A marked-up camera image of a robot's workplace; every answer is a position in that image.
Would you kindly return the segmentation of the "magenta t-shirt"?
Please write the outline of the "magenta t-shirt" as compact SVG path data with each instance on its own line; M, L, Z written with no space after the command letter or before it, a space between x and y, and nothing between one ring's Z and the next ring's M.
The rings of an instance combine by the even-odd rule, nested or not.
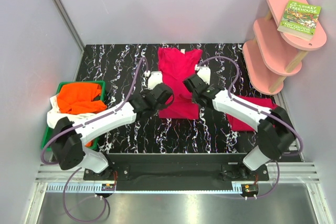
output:
M192 102L192 94L183 81L195 74L195 66L202 57L201 49L182 53L177 48L158 49L158 69L163 75L163 82L174 94L173 103L159 112L162 119L199 119L199 106Z

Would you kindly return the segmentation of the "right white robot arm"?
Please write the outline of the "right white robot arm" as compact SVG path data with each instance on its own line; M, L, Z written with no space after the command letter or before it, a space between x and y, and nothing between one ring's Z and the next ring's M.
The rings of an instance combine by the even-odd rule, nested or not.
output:
M239 176L244 180L256 176L257 169L267 162L279 160L298 138L287 112L279 106L272 110L248 102L226 89L207 84L197 74L185 79L183 84L194 103L231 115L257 132L256 146L238 167Z

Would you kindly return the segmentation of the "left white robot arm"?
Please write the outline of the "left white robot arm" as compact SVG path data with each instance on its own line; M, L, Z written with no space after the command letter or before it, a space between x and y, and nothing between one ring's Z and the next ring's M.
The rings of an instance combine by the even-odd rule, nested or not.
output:
M173 90L164 83L150 90L131 95L108 110L82 119L77 123L67 117L60 119L53 131L51 150L61 170L82 167L103 180L113 175L113 167L106 156L86 147L86 144L107 132L140 119L147 119L166 109L174 100Z

